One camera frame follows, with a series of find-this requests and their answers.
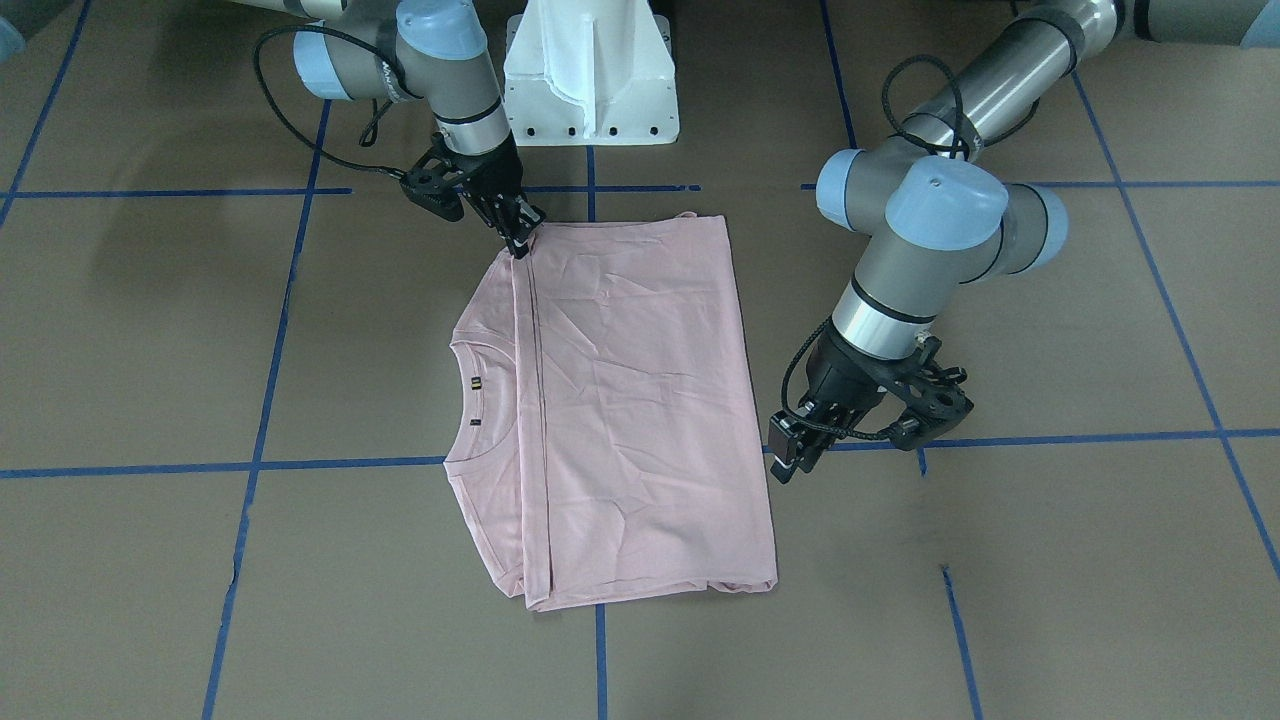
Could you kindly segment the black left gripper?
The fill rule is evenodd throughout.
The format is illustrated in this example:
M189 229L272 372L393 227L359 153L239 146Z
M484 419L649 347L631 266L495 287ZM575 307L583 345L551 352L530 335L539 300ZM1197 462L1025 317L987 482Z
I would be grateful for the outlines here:
M801 421L786 411L771 416L767 448L773 455L771 474L778 483L790 483L797 471L810 473L836 439L887 439L884 429L858 429L884 393L869 373L874 359L886 360L856 348L832 325L817 329L805 365Z

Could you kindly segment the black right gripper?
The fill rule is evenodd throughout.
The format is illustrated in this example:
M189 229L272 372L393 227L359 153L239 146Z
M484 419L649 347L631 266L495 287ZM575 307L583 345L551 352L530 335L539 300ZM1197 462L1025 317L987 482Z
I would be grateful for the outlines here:
M512 258L526 258L532 232L547 215L526 199L518 199L524 196L524 165L513 136L479 155L456 152L454 164L463 174L461 188L472 210L486 225L500 225L500 237Z

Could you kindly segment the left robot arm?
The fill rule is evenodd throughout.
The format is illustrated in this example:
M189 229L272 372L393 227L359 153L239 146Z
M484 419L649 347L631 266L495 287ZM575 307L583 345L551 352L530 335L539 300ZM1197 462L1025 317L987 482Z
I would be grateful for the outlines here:
M772 475L787 483L841 439L913 451L973 410L966 373L937 361L932 327L956 290L1028 273L1057 256L1069 219L1051 191L982 169L1041 97L1117 38L1277 46L1275 1L1036 1L963 70L932 55L899 63L881 90L892 135L836 152L815 205L865 234L835 310L795 356L806 389L781 392L771 418Z

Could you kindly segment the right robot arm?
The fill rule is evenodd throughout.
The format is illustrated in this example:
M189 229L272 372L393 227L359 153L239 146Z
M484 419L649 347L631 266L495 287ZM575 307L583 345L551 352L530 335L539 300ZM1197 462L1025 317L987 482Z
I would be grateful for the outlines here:
M349 161L348 168L394 179L411 202L447 222L472 210L511 255L527 255L545 217L525 193L489 37L471 1L275 1L273 8L294 23L262 33L252 65L278 120L285 114L261 65L275 38L291 41L294 69L316 97L372 102L364 142L396 104L425 102L436 132L413 165Z

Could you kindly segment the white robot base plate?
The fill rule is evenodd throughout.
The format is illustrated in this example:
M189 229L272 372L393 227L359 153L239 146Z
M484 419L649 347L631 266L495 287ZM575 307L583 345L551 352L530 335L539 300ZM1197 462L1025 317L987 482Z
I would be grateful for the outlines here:
M649 146L681 132L669 13L652 1L530 1L506 23L517 145Z

